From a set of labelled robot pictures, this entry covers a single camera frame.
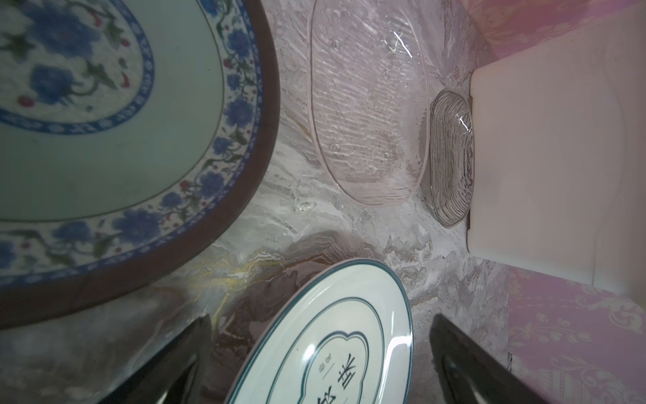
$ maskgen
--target gray marble surface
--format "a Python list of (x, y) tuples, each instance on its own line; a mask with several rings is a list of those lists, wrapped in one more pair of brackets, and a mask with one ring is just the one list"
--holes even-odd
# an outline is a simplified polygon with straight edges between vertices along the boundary
[[(214, 325), (204, 402), (219, 402), (262, 330), (314, 274), (352, 257), (383, 260), (413, 310), (409, 403), (441, 402), (428, 331), (442, 312), (495, 357), (506, 357), (507, 268), (471, 257), (466, 226), (442, 228), (418, 191), (397, 207), (348, 202), (317, 161), (306, 112), (310, 0), (264, 0), (280, 66), (275, 151), (252, 201), (192, 261), (154, 284), (59, 319), (0, 332), (3, 403), (95, 403), (200, 314)], [(419, 0), (420, 41), (432, 95), (468, 94), (473, 69), (492, 60), (458, 3)]]

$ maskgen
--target blue floral pattern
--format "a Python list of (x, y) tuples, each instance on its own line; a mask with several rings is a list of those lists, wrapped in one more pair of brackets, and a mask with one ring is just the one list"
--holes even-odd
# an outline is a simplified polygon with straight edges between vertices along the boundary
[(200, 182), (202, 183), (200, 193), (205, 198), (214, 197), (224, 188), (224, 178), (220, 173), (210, 171), (200, 177)]
[(47, 52), (68, 59), (92, 57), (92, 42), (101, 36), (70, 10), (63, 10), (50, 1), (43, 1), (42, 7), (27, 1), (21, 11), (34, 22), (27, 28), (28, 38), (42, 43)]
[(116, 218), (112, 222), (112, 228), (121, 230), (119, 239), (122, 242), (129, 242), (139, 246), (144, 242), (159, 237), (159, 222), (162, 219), (161, 213), (151, 213), (145, 209), (126, 209), (123, 217)]
[(8, 241), (0, 241), (0, 270), (9, 268), (15, 259), (14, 246)]
[(246, 126), (253, 119), (253, 106), (243, 97), (239, 97), (224, 109), (227, 125)]
[(0, 94), (1, 123), (94, 134), (131, 119), (148, 100), (152, 49), (122, 0), (19, 0), (0, 12), (16, 21), (11, 32), (0, 27), (1, 63), (30, 72)]
[(38, 93), (38, 101), (45, 104), (60, 102), (72, 93), (74, 77), (69, 70), (36, 65), (29, 79), (29, 87)]
[(164, 195), (161, 201), (162, 207), (176, 207), (181, 205), (183, 202), (182, 197), (177, 192), (171, 192)]
[(249, 42), (249, 36), (240, 29), (233, 30), (229, 34), (229, 48), (233, 49), (233, 52), (236, 52), (241, 58), (246, 58), (249, 56), (249, 48), (251, 44)]
[(213, 17), (218, 16), (218, 3), (219, 1), (216, 0), (200, 0), (200, 4), (202, 5), (204, 11), (211, 14)]
[(227, 76), (227, 85), (232, 91), (235, 91), (240, 86), (240, 75), (230, 74)]
[(67, 242), (87, 242), (92, 238), (92, 235), (86, 222), (77, 221), (63, 223), (52, 231), (52, 237)]
[(226, 153), (229, 150), (229, 147), (233, 144), (233, 141), (228, 138), (216, 138), (213, 142), (213, 153), (216, 156), (220, 156)]
[[(242, 0), (213, 0), (211, 11), (207, 0), (198, 1), (215, 34), (226, 80), (223, 116), (207, 152), (168, 190), (128, 209), (83, 220), (0, 222), (0, 286), (85, 273), (159, 248), (215, 209), (233, 187), (258, 134), (258, 49)], [(238, 85), (230, 76), (237, 76)], [(45, 69), (35, 77), (43, 100), (65, 101), (67, 74)]]

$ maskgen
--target oval plate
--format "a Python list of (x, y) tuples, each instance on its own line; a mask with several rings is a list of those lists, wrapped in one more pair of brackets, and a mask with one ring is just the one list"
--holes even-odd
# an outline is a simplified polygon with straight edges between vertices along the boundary
[(280, 112), (259, 0), (10, 4), (0, 327), (123, 295), (206, 248), (262, 180)]
[(344, 261), (285, 304), (225, 402), (405, 403), (412, 355), (410, 305), (397, 275), (378, 261)]

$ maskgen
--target blue and white porcelain plate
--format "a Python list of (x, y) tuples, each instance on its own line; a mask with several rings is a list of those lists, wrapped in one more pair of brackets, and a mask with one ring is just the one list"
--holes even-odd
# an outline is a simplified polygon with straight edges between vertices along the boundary
[(0, 0), (0, 288), (128, 262), (217, 210), (262, 73), (242, 0)]
[(336, 264), (276, 315), (227, 404), (406, 403), (413, 323), (401, 281), (381, 262)]

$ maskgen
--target chinese characters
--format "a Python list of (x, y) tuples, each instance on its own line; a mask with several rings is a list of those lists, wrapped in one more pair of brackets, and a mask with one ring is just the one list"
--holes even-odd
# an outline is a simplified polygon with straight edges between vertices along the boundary
[[(331, 354), (327, 356), (325, 359), (326, 363), (329, 363), (330, 359), (332, 358)], [(356, 371), (351, 372), (352, 369), (356, 368), (355, 365), (353, 365), (353, 362), (355, 361), (355, 357), (352, 356), (352, 354), (348, 354), (348, 360), (346, 361), (345, 365), (341, 365), (341, 370), (339, 371), (339, 378), (337, 379), (337, 383), (340, 383), (343, 386), (343, 389), (345, 390), (346, 387), (350, 384), (350, 381), (352, 380), (352, 377), (355, 375)], [(325, 364), (321, 363), (320, 366), (318, 367), (318, 371), (322, 372), (325, 369)], [(318, 403), (317, 404), (332, 404), (332, 402), (336, 399), (336, 396), (332, 395), (332, 386), (328, 387), (328, 391), (323, 394), (323, 398), (318, 398)]]

